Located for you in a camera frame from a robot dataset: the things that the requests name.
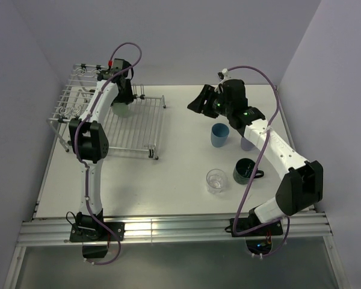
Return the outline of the light green cup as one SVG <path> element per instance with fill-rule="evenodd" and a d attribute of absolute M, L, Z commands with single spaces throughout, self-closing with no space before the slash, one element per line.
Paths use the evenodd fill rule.
<path fill-rule="evenodd" d="M 129 106 L 124 103 L 113 103 L 111 109 L 117 117 L 125 118 L 131 115 Z"/>

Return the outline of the blue cup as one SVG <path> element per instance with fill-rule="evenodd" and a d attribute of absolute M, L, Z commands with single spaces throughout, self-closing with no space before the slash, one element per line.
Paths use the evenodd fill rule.
<path fill-rule="evenodd" d="M 229 136 L 229 127 L 223 123 L 216 123 L 211 128 L 211 145 L 222 147 Z"/>

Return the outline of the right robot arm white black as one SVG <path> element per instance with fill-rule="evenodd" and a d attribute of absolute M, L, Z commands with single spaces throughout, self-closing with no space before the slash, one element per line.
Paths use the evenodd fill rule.
<path fill-rule="evenodd" d="M 270 222 L 293 216 L 322 200 L 323 167 L 293 150 L 270 127 L 260 110 L 251 107 L 240 79 L 223 81 L 218 87 L 204 85 L 187 108 L 210 118 L 224 116 L 229 125 L 255 145 L 278 173 L 281 183 L 276 195 L 250 211 L 249 230 L 263 234 Z"/>

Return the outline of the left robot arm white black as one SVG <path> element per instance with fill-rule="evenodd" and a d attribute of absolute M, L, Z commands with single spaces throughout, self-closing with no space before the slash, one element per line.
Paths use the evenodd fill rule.
<path fill-rule="evenodd" d="M 69 122 L 70 140 L 80 162 L 82 181 L 81 204 L 73 230 L 76 235 L 89 240 L 99 240 L 107 233 L 103 224 L 100 175 L 110 145 L 103 123 L 109 112 L 121 117 L 129 113 L 128 105 L 135 99 L 128 78 L 134 73 L 128 69 L 130 65 L 118 58 L 110 61 L 109 68 L 97 75 L 96 88 L 88 107 Z"/>

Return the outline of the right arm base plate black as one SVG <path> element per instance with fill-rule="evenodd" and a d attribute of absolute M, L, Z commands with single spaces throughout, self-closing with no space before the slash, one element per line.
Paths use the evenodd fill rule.
<path fill-rule="evenodd" d="M 249 231 L 245 237 L 270 237 L 283 235 L 281 220 L 273 223 L 261 223 L 255 215 L 240 217 L 237 222 L 236 231 Z"/>

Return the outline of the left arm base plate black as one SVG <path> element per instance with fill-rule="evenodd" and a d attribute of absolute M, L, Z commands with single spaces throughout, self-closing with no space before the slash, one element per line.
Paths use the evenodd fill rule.
<path fill-rule="evenodd" d="M 106 226 L 117 236 L 112 235 L 103 226 L 97 230 L 82 228 L 74 225 L 72 227 L 69 241 L 71 243 L 95 242 L 95 241 L 122 241 L 125 233 L 125 223 L 107 222 Z"/>

